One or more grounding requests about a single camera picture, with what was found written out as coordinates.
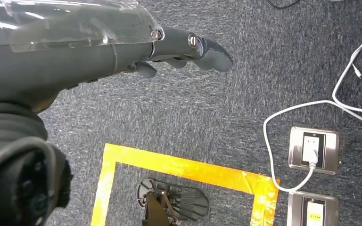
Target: black wire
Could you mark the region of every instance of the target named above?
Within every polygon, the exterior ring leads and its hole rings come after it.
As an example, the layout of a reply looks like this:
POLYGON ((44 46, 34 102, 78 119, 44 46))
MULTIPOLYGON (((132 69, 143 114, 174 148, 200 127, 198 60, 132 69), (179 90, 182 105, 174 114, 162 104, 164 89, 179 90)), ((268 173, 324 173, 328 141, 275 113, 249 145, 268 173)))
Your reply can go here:
POLYGON ((300 0, 296 0, 295 2, 293 2, 293 3, 291 3, 291 4, 287 5, 287 6, 276 6, 276 5, 274 5, 274 3, 272 3, 270 0, 266 0, 266 1, 267 1, 272 7, 277 8, 277 9, 288 8, 288 7, 291 7, 291 6, 295 5, 296 3, 300 2, 300 0))

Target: transparent plastic shell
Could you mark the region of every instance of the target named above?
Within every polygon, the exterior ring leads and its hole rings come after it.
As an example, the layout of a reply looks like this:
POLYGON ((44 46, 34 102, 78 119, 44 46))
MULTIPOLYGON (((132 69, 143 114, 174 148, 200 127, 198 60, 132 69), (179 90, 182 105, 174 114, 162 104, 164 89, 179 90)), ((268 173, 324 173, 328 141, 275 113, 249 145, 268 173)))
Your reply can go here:
POLYGON ((0 46, 13 52, 152 42, 156 27, 135 0, 0 0, 0 46))

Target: floor socket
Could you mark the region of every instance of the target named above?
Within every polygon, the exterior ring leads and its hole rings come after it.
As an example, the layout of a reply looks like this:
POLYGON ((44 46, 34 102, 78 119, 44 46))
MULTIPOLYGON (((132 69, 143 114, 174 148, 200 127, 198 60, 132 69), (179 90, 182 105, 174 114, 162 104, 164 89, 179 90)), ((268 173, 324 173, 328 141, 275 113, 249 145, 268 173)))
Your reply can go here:
POLYGON ((331 196, 292 192, 288 197, 288 226, 337 226, 339 202, 331 196))
POLYGON ((336 131, 293 127, 289 145, 288 165, 294 169, 309 170, 307 150, 318 151, 314 172, 335 175, 338 171, 339 134, 336 131))

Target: white cable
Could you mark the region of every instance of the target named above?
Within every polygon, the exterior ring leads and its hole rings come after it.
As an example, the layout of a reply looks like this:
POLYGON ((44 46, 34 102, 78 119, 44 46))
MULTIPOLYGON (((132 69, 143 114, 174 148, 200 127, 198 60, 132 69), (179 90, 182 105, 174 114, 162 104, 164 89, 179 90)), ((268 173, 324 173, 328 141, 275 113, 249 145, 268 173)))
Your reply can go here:
POLYGON ((303 185, 305 185, 305 183, 310 179, 310 176, 312 175, 313 173, 313 170, 310 169, 309 171, 309 174, 306 176, 306 178, 296 187, 294 188, 290 188, 290 189, 287 189, 287 188, 283 188, 281 186, 279 186, 277 184, 277 180, 275 178, 275 172, 274 172, 274 161, 272 159, 272 151, 271 151, 271 147, 270 147, 270 143, 269 143, 269 140, 268 140, 268 137, 267 137, 267 123, 279 116, 280 114, 283 114, 285 112, 289 112, 291 110, 295 110, 295 109, 298 109, 298 108, 301 108, 301 107, 306 107, 306 106, 311 106, 311 105, 318 105, 318 104, 331 104, 331 105, 334 105, 334 106, 337 106, 339 107, 340 109, 346 111, 347 113, 351 114, 352 116, 354 116, 355 118, 359 119, 362 121, 362 117, 359 116, 358 114, 338 105, 337 103, 335 102, 332 102, 330 100, 319 100, 319 101, 314 101, 314 102, 309 102, 309 103, 304 103, 304 104, 301 104, 301 105, 296 105, 296 106, 293 106, 293 107, 289 107, 289 108, 286 108, 284 110, 281 110, 273 115, 271 115, 270 117, 268 117, 265 121, 264 121, 264 124, 263 124, 263 133, 264 133, 264 140, 266 141, 266 145, 267 145, 267 150, 268 150, 268 153, 269 153, 269 156, 270 156, 270 167, 271 167, 271 177, 272 177, 272 181, 274 182, 275 186, 281 190, 281 191, 284 191, 284 192, 293 192, 293 191, 297 191, 299 190, 303 185))
MULTIPOLYGON (((342 83, 342 80, 345 78, 347 72, 349 71, 350 67, 353 65, 354 60, 356 59, 357 55, 359 55, 360 51, 362 49, 362 44, 361 46, 356 49, 356 51, 352 54, 352 57, 350 57, 350 62, 348 63, 347 67, 345 68, 345 70, 343 71, 341 77, 339 78, 337 84, 335 85, 334 91, 332 92, 332 99, 334 99, 335 103, 339 104, 340 106, 352 110, 352 111, 356 111, 356 112, 362 112, 362 108, 357 108, 357 107, 352 107, 349 105, 345 105, 344 103, 340 102, 337 98, 337 91, 342 83)), ((354 66, 355 68, 355 72, 356 74, 359 76, 361 75, 360 71, 354 66)))
POLYGON ((353 117, 359 119, 362 121, 362 117, 357 115, 356 113, 352 112, 352 111, 358 111, 358 112, 362 112, 362 109, 361 108, 356 108, 356 107, 351 107, 351 106, 348 106, 348 105, 345 105, 343 104, 342 102, 340 102, 337 97, 336 97, 336 93, 339 89, 339 86, 340 84, 342 83, 342 80, 344 79, 344 77, 346 76, 347 72, 349 71, 350 67, 353 66, 354 68, 354 71, 356 73, 356 75, 358 77, 361 77, 361 72, 356 68, 356 66, 353 64, 354 60, 356 59, 356 57, 359 55, 360 51, 362 49, 362 44, 361 46, 356 49, 356 51, 354 51, 354 53, 352 54, 351 58, 350 58, 350 61, 347 65, 347 67, 345 68, 345 70, 343 71, 342 75, 340 76, 333 92, 332 92, 332 98, 334 99, 335 102, 333 101, 330 101, 330 100, 320 100, 320 101, 314 101, 314 102, 309 102, 309 103, 305 103, 305 104, 300 104, 300 105, 296 105, 296 106, 293 106, 293 107, 289 107, 289 108, 286 108, 284 110, 281 110, 273 115, 271 115, 270 117, 268 117, 264 123, 263 123, 263 134, 264 134, 264 140, 266 142, 266 145, 267 145, 267 150, 268 150, 268 153, 269 153, 269 156, 270 156, 270 167, 271 167, 271 177, 272 177, 272 181, 274 183, 274 185, 281 191, 284 191, 284 192, 294 192, 294 191, 297 191, 299 190, 301 187, 303 187, 307 182, 308 180, 310 179, 310 177, 312 176, 313 174, 313 170, 314 170, 314 167, 315 167, 315 164, 312 164, 310 163, 310 171, 309 173, 307 174, 306 178, 296 187, 294 188, 283 188, 281 186, 278 185, 277 183, 277 180, 276 180, 276 177, 275 177, 275 172, 274 172, 274 161, 273 161, 273 158, 272 158, 272 151, 271 151, 271 147, 270 147, 270 143, 269 143, 269 140, 268 140, 268 137, 267 137, 267 123, 279 116, 280 114, 283 114, 285 112, 289 112, 291 110, 295 110, 297 108, 301 108, 301 107, 306 107, 306 106, 311 106, 311 105, 318 105, 318 104, 331 104, 331 105, 334 105, 336 107, 339 107, 340 109, 346 111, 347 113, 349 113, 350 115, 352 115, 353 117))

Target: yellow tape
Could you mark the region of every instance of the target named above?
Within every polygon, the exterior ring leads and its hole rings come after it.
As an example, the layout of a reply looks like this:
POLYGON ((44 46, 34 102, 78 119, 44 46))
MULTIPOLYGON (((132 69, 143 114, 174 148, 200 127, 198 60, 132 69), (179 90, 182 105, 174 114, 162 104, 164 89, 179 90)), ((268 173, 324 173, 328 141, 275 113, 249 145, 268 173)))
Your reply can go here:
POLYGON ((105 225, 112 189, 108 183, 113 183, 116 162, 253 194, 255 198, 250 225, 273 225, 278 189, 269 177, 135 148, 106 144, 91 226, 105 225))
POLYGON ((110 150, 107 151, 105 148, 105 151, 103 152, 102 170, 100 172, 98 188, 95 195, 91 226, 105 226, 115 171, 115 152, 110 150))

